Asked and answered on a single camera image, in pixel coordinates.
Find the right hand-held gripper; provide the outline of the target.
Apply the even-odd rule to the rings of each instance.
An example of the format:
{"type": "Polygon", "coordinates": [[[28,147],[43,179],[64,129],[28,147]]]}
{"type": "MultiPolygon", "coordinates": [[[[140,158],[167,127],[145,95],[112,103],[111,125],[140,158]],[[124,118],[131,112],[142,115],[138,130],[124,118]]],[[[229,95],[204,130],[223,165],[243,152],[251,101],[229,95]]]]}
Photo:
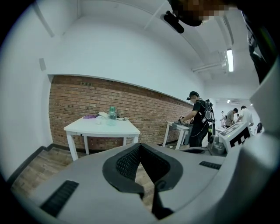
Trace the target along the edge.
{"type": "MultiPolygon", "coordinates": [[[[222,130],[217,135],[212,135],[207,145],[208,151],[214,156],[226,156],[231,149],[240,149],[246,139],[251,137],[251,130],[247,123],[238,122],[222,130]]],[[[181,149],[182,152],[204,154],[206,147],[191,147],[181,149]]]]}

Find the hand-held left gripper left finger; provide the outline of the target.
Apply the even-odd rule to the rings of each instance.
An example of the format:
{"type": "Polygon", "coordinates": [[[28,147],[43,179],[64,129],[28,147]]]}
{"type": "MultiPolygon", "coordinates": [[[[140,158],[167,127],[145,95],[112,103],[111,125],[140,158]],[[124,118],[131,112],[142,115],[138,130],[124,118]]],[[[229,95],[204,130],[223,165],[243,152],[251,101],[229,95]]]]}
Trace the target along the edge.
{"type": "Polygon", "coordinates": [[[138,143],[77,159],[31,194],[42,224],[152,224],[135,181],[138,143]]]}

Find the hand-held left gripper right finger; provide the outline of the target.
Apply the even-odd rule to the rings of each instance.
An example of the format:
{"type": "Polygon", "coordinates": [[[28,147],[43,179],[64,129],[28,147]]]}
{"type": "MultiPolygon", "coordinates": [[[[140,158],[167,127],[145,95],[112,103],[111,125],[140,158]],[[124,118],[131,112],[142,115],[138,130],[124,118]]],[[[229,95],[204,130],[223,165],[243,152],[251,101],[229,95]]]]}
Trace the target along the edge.
{"type": "Polygon", "coordinates": [[[180,150],[140,144],[134,145],[135,163],[144,169],[151,181],[147,193],[151,214],[136,211],[135,220],[218,220],[217,206],[221,198],[218,187],[207,192],[217,175],[224,157],[208,153],[192,154],[180,150]]]}

